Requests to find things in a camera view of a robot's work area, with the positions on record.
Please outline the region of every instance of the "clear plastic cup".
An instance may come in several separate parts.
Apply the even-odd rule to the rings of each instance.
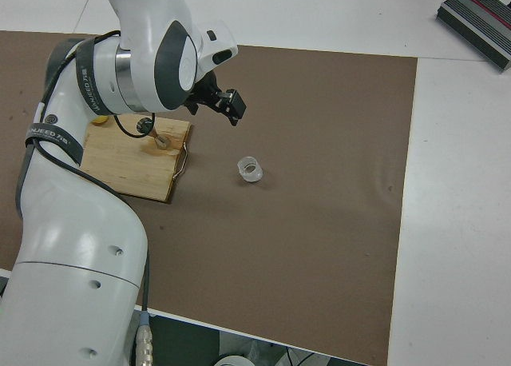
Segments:
[[[238,170],[246,182],[257,182],[263,178],[261,165],[254,157],[243,157],[238,161]]]

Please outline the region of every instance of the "red wire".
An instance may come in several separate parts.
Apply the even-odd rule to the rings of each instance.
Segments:
[[[504,26],[511,30],[511,24],[509,24],[504,18],[500,17],[498,14],[495,14],[493,11],[491,11],[489,8],[484,6],[479,0],[470,0],[471,2],[474,2],[478,6],[480,6],[482,9],[486,10],[493,18],[504,24]]]

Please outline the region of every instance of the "brown table mat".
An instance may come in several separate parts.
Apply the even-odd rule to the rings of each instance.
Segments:
[[[0,32],[0,267],[46,57],[63,34]],[[130,198],[149,237],[150,306],[366,364],[386,364],[417,60],[241,47],[216,72],[248,109],[201,108],[170,205]],[[247,155],[264,170],[243,182]]]

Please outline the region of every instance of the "metal handle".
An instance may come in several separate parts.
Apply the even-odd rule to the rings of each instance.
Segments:
[[[173,181],[175,181],[181,174],[183,174],[184,168],[186,167],[186,161],[188,160],[188,148],[186,147],[186,142],[184,141],[183,150],[184,150],[183,162],[181,163],[180,169],[172,176]]]

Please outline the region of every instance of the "cable connector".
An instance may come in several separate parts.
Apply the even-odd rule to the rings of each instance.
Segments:
[[[153,334],[149,327],[149,313],[141,313],[141,321],[137,329],[136,366],[153,366]]]

